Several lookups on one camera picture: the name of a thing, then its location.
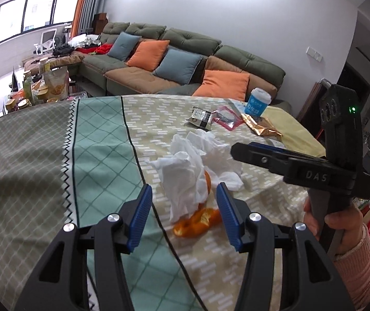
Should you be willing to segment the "pink sleeved right forearm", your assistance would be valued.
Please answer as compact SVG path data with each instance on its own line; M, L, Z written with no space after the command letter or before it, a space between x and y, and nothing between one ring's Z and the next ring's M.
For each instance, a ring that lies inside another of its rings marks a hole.
M355 310L364 310L370 303L370 236L365 225L361 227L359 243L345 254L336 256L334 265Z

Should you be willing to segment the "person right hand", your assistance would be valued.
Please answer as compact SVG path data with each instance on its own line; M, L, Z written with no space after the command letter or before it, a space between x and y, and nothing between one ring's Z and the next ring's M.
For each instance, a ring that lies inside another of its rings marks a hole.
M304 223L315 238L319 239L320 226L311 212L310 198L304 202ZM342 240L337 248L337 255L344 255L359 244L363 235L363 216L352 204L348 209L325 216L325 223L333 230L343 231Z

